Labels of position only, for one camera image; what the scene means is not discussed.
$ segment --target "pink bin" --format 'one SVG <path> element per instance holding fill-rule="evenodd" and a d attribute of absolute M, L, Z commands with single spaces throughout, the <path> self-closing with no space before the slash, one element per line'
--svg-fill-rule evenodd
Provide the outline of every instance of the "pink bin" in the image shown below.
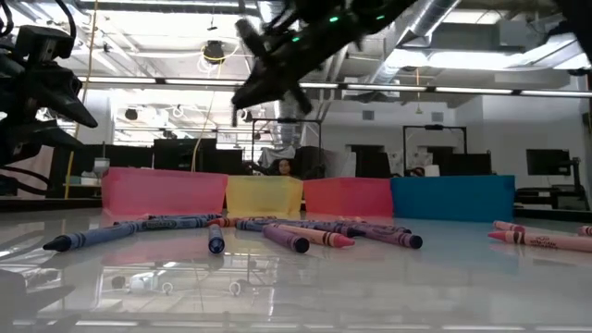
<path fill-rule="evenodd" d="M 221 213 L 227 183 L 221 174 L 110 167 L 103 208 L 112 215 Z"/>
<path fill-rule="evenodd" d="M 390 179 L 306 180 L 307 213 L 334 216 L 393 216 Z"/>

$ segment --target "desk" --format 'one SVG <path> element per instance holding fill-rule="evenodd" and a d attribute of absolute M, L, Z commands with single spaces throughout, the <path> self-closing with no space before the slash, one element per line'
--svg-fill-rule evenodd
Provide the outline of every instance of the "desk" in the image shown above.
<path fill-rule="evenodd" d="M 557 185 L 550 188 L 522 188 L 516 190 L 517 204 L 545 204 L 552 209 L 589 211 L 586 191 L 576 191 L 571 185 Z"/>

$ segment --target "blue bin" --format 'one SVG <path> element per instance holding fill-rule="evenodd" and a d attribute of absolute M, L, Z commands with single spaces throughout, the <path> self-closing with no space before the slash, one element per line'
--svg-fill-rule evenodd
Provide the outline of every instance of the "blue bin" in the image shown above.
<path fill-rule="evenodd" d="M 395 217 L 512 221 L 514 176 L 396 178 L 390 182 Z"/>

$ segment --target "red crayon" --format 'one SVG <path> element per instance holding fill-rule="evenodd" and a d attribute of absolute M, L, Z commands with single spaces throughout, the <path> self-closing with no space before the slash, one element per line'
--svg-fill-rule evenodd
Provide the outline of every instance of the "red crayon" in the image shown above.
<path fill-rule="evenodd" d="M 308 228 L 298 228 L 293 226 L 287 226 L 282 224 L 271 224 L 270 227 L 273 228 L 281 228 L 291 233 L 294 233 L 298 236 L 305 237 L 310 242 L 319 245 L 326 245 L 336 248 L 341 248 L 344 246 L 352 246 L 355 244 L 355 240 L 347 238 L 341 234 L 336 232 L 326 232 L 322 230 L 314 230 Z"/>

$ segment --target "ceiling light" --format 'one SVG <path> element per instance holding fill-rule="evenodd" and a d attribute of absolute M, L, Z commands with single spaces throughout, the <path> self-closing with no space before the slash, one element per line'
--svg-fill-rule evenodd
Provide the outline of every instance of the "ceiling light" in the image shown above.
<path fill-rule="evenodd" d="M 511 94 L 510 89 L 437 87 L 438 93 Z"/>
<path fill-rule="evenodd" d="M 592 98 L 592 92 L 522 91 L 522 96 Z"/>
<path fill-rule="evenodd" d="M 182 84 L 196 86 L 240 86 L 244 83 L 241 80 L 192 80 L 192 79 L 166 79 L 167 84 Z"/>
<path fill-rule="evenodd" d="M 303 88 L 309 89 L 337 89 L 337 83 L 316 83 L 316 82 L 308 82 L 301 84 Z"/>
<path fill-rule="evenodd" d="M 82 82 L 86 81 L 85 77 L 78 77 Z M 89 82 L 92 83 L 156 83 L 155 79 L 151 78 L 125 78 L 125 77 L 90 77 Z"/>
<path fill-rule="evenodd" d="M 95 0 L 80 0 L 83 3 L 94 3 Z M 207 1 L 168 1 L 168 0 L 101 0 L 106 4 L 135 4 L 135 5 L 168 5 L 168 6 L 211 6 Z M 239 3 L 220 2 L 216 6 L 238 7 Z M 254 5 L 247 5 L 247 8 L 256 8 Z"/>
<path fill-rule="evenodd" d="M 443 51 L 431 55 L 427 65 L 432 68 L 502 70 L 513 60 L 511 55 L 493 52 Z"/>
<path fill-rule="evenodd" d="M 426 87 L 404 86 L 404 85 L 373 85 L 373 84 L 348 84 L 348 90 L 365 90 L 381 92 L 418 92 L 426 91 Z"/>

